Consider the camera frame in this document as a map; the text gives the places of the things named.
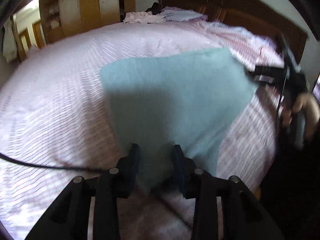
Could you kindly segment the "person right hand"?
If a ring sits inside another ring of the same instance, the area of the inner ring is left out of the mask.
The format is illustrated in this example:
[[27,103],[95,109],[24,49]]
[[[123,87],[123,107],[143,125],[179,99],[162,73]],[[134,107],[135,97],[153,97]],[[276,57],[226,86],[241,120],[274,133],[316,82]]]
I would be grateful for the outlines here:
[[319,104],[313,94],[299,94],[292,109],[284,109],[282,111],[282,126],[289,126],[292,121],[292,115],[300,112],[305,117],[305,138],[311,139],[317,131],[319,123]]

